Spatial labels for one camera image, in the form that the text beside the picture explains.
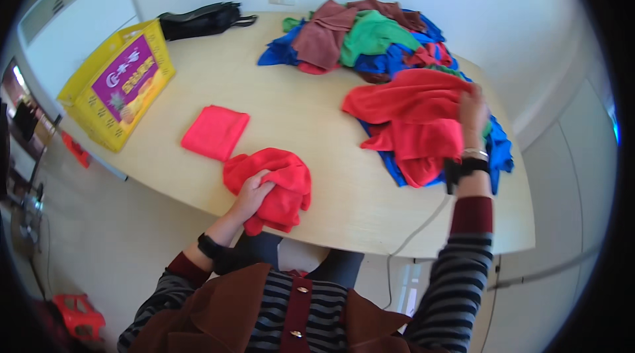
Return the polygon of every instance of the leg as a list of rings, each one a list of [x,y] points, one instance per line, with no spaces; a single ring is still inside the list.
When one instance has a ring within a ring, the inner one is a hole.
[[[346,288],[353,288],[363,259],[364,254],[362,253],[331,248],[326,259],[305,278],[316,281],[331,281]]]
[[[261,232],[256,236],[247,236],[243,232],[234,250],[239,254],[253,256],[258,262],[266,262],[278,270],[277,247],[281,241],[280,236],[271,233]]]
[[[261,232],[256,236],[247,236],[244,232],[234,248],[226,248],[214,261],[214,273],[223,276],[234,270],[265,262],[278,270],[277,246],[282,240],[274,234]]]

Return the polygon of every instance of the brown jacket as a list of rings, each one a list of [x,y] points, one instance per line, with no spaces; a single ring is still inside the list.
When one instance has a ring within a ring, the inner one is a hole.
[[[270,269],[269,264],[258,263],[209,280],[181,309],[155,314],[129,353],[243,352],[258,318]],[[349,290],[344,317],[350,353],[430,352],[393,336],[410,317],[379,309],[355,290]]]

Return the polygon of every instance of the black bag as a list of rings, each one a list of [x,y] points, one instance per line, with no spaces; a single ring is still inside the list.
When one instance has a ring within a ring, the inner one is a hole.
[[[229,27],[248,27],[258,16],[240,16],[240,3],[224,2],[203,6],[184,14],[163,13],[158,19],[165,40],[216,35]]]

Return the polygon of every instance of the yellow box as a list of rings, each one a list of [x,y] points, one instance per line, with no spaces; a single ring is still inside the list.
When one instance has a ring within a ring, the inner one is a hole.
[[[91,140],[119,152],[174,73],[159,20],[142,22],[105,40],[57,100]]]

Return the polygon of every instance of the table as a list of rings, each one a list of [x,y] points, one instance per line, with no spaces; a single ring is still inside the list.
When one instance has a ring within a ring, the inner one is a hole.
[[[445,186],[399,188],[379,155],[359,148],[367,135],[340,111],[348,91],[366,84],[338,69],[314,76],[289,65],[257,66],[266,44],[281,36],[290,13],[259,13],[251,27],[169,42],[175,77],[150,106],[120,153],[91,141],[70,118],[60,127],[84,148],[148,187],[214,215],[234,196],[222,182],[223,163],[187,151],[180,141],[204,106],[246,112],[251,120],[233,155],[266,147],[296,153],[313,178],[313,200],[291,233],[266,229],[306,243],[370,254],[391,254],[433,213]],[[483,86],[492,113],[513,143],[516,167],[501,173],[495,199],[497,254],[535,246],[531,194],[525,164],[505,111],[479,67],[457,57],[461,70]],[[399,253],[435,257],[449,231],[453,200]]]

